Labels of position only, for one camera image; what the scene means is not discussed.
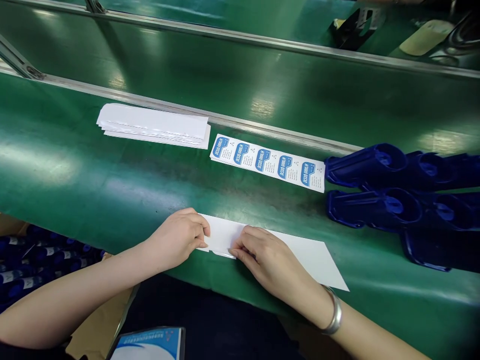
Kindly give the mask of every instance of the fingers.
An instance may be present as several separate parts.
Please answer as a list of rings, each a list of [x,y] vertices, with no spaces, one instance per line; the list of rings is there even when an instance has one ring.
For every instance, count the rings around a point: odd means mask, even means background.
[[[257,278],[261,274],[261,268],[258,262],[247,252],[239,248],[230,248],[228,252],[239,259],[250,272]]]
[[[193,228],[195,230],[195,239],[199,239],[202,242],[205,241],[205,236],[204,236],[204,227],[200,223],[195,223],[193,225]]]
[[[200,240],[199,238],[196,238],[196,239],[191,243],[191,247],[192,247],[191,250],[193,251],[193,250],[195,250],[196,248],[202,248],[202,249],[208,248],[209,245],[208,245],[206,242]]]
[[[241,233],[238,239],[233,242],[231,248],[239,250],[246,249],[250,253],[257,255],[257,249],[260,242],[261,240],[254,236],[248,235],[247,233]]]
[[[272,235],[270,232],[262,229],[261,227],[254,227],[250,225],[246,225],[241,232],[260,239],[264,239],[268,235]]]
[[[195,209],[193,207],[187,207],[185,209],[182,209],[182,210],[178,210],[177,211],[178,214],[198,214],[198,212],[195,211]]]
[[[199,215],[198,213],[188,213],[186,216],[194,223],[198,223],[202,226],[202,236],[205,234],[206,236],[210,237],[210,224],[202,215]]]

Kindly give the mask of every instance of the green surface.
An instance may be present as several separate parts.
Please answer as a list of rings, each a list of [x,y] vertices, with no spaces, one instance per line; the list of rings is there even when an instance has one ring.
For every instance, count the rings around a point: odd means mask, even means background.
[[[325,241],[351,290],[339,296],[354,308],[434,359],[475,347],[479,274],[410,263],[395,235],[328,220],[324,194],[211,161],[207,150],[104,136],[95,122],[107,99],[5,74],[0,93],[0,212],[112,253],[190,206]],[[329,155],[216,125],[210,144],[217,133],[312,159]],[[169,273],[288,312],[238,261],[194,251]]]
[[[82,0],[66,1],[85,5]],[[154,18],[200,24],[243,33],[336,47],[327,31],[333,19],[347,19],[360,5],[382,11],[378,29],[358,51],[423,63],[480,70],[480,53],[471,49],[462,56],[445,56],[440,44],[423,56],[410,56],[398,46],[429,20],[456,24],[464,13],[450,17],[419,5],[363,3],[347,0],[102,0],[106,9]]]
[[[0,2],[39,70],[348,144],[480,151],[480,81],[157,31]]]
[[[85,5],[82,0],[65,3]],[[332,46],[327,29],[349,0],[102,0],[105,9],[278,39]]]

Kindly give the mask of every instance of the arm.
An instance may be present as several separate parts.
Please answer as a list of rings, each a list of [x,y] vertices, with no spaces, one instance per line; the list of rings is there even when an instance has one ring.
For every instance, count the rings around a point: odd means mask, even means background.
[[[334,313],[332,298],[282,240],[264,229],[246,226],[229,251],[269,293],[317,327],[324,329],[330,324]],[[341,308],[340,329],[332,338],[356,359],[428,359],[343,301]]]
[[[49,349],[65,341],[100,305],[206,248],[208,222],[192,208],[177,211],[146,241],[52,281],[0,314],[0,342]]]

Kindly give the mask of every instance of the wrist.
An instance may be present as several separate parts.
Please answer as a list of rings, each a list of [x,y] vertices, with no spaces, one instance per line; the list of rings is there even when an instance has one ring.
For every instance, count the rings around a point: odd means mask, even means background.
[[[137,248],[138,255],[136,258],[138,266],[145,271],[147,278],[169,269],[165,260],[159,255],[159,250],[154,248],[154,246],[151,246],[152,243],[150,241],[150,238],[148,238],[134,247]]]
[[[316,283],[301,294],[294,308],[320,329],[325,329],[334,316],[334,302],[325,288]]]

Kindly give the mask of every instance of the bracelet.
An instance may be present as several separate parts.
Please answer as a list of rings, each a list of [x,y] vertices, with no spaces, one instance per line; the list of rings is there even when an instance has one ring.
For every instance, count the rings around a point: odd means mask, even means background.
[[[329,286],[322,286],[325,288],[325,290],[328,292],[331,299],[333,300],[333,319],[326,328],[320,330],[322,334],[333,335],[340,328],[340,322],[342,321],[342,308],[340,307],[340,299],[337,295],[335,295],[334,291]]]

